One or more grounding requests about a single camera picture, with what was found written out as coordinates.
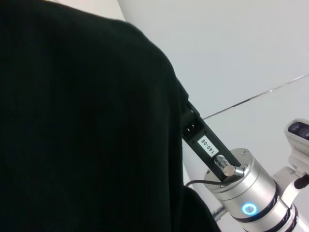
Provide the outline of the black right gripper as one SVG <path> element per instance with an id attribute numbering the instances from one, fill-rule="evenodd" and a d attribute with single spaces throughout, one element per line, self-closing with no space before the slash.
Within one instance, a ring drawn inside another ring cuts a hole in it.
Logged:
<path id="1" fill-rule="evenodd" d="M 236 168 L 241 166 L 240 162 L 210 129 L 200 116 L 200 113 L 189 101 L 182 110 L 181 119 L 182 138 L 219 179 L 220 183 L 233 183 L 243 177 L 242 174 L 228 177 L 224 174 L 222 168 L 215 164 L 215 158 L 222 155 L 230 165 Z"/>

